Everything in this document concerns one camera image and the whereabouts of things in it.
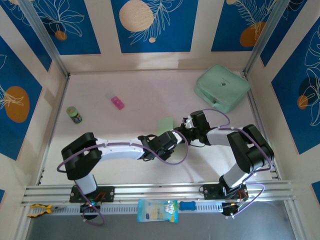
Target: plastic packet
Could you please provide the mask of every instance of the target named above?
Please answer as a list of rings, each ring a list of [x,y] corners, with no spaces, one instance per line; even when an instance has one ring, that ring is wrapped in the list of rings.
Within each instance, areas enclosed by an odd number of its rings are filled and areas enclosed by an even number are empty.
[[[178,222],[177,200],[147,200],[138,201],[138,222],[169,221]]]

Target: green can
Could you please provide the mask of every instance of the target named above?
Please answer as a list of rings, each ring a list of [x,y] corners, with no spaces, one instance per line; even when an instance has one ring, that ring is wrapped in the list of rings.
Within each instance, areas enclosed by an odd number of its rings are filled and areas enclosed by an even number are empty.
[[[80,116],[78,110],[74,106],[70,106],[66,109],[66,113],[72,119],[75,124],[79,124],[82,121],[82,117]]]

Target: mint green bag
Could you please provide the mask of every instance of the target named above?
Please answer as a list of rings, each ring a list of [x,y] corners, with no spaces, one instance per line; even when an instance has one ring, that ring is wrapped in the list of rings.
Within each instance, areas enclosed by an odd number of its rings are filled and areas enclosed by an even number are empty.
[[[198,78],[194,92],[211,107],[228,113],[238,105],[250,87],[247,80],[217,64]]]

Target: gray floor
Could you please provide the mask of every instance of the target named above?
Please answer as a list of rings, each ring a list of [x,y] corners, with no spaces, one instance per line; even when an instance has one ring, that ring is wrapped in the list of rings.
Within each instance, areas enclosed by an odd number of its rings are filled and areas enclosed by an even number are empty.
[[[44,215],[31,220],[27,240],[294,240],[282,202],[255,202],[235,219],[221,213],[182,213],[179,223],[137,222],[136,215],[106,215],[91,226],[80,216]]]

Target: yellow pliers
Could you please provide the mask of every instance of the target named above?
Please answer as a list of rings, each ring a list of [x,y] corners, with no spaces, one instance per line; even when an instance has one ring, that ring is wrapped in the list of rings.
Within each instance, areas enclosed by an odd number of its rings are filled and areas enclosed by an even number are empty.
[[[53,205],[42,205],[42,204],[33,204],[30,206],[31,209],[34,208],[43,208],[45,209],[44,211],[38,213],[38,214],[29,214],[29,218],[37,218],[40,217],[44,214],[52,214],[53,211],[59,210],[59,209],[64,209],[66,206],[53,206]]]

